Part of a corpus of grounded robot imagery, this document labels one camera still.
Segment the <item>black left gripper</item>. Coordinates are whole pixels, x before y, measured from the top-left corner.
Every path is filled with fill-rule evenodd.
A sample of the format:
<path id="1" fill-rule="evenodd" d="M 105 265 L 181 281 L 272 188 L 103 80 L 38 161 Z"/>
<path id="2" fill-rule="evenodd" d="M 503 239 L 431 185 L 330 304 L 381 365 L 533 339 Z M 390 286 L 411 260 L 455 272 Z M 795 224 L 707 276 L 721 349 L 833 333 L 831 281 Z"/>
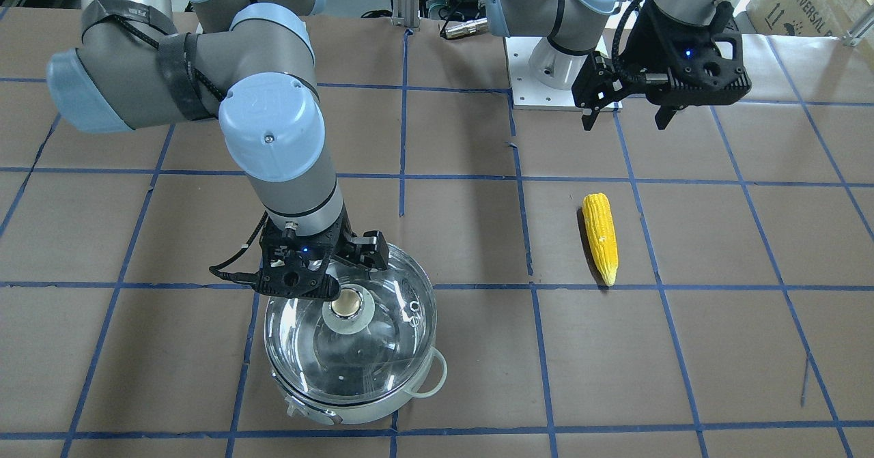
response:
<path id="1" fill-rule="evenodd" d="M 721 1 L 708 25 L 674 20 L 646 1 L 622 53 L 590 53 L 572 83 L 574 104 L 591 131 L 603 109 L 618 102 L 621 81 L 659 104 L 653 121 L 665 130 L 681 106 L 733 104 L 752 89 L 739 32 L 730 29 L 733 5 Z"/>

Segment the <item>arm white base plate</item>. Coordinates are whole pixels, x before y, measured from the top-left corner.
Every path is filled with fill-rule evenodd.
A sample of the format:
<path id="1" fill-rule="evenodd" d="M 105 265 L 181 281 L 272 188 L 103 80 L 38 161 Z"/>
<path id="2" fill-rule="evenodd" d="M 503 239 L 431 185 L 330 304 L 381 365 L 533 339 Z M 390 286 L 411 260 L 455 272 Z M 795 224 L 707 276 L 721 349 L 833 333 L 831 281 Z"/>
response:
<path id="1" fill-rule="evenodd" d="M 505 38 L 514 106 L 530 110 L 574 110 L 571 87 L 586 55 L 562 53 L 544 36 Z"/>

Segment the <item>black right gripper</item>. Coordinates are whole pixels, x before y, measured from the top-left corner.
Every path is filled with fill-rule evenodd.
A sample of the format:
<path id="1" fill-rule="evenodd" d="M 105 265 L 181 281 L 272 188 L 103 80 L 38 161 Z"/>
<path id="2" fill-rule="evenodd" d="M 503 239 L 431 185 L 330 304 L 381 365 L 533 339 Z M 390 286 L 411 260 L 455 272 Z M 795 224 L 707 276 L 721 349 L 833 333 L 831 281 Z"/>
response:
<path id="1" fill-rule="evenodd" d="M 347 216 L 338 216 L 327 230 L 312 236 L 282 232 L 269 220 L 259 246 L 262 265 L 254 290 L 287 299 L 336 300 L 340 284 L 327 272 L 333 257 L 350 266 L 380 271 L 388 269 L 390 258 L 383 232 L 355 236 Z"/>

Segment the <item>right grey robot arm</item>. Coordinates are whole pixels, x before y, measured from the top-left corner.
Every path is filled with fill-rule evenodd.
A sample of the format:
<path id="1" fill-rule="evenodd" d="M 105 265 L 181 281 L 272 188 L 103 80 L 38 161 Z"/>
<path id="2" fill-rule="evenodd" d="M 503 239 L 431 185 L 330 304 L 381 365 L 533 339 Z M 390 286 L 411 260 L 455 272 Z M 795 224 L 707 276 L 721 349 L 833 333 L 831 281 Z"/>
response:
<path id="1" fill-rule="evenodd" d="M 328 302 L 334 260 L 384 271 L 380 231 L 356 235 L 326 144 L 315 51 L 303 16 L 324 0 L 189 0 L 200 33 L 178 31 L 167 0 L 91 0 L 81 46 L 57 53 L 47 84 L 60 115 L 82 132 L 129 132 L 215 119 L 264 207 L 258 272 L 224 281 L 259 294 Z"/>

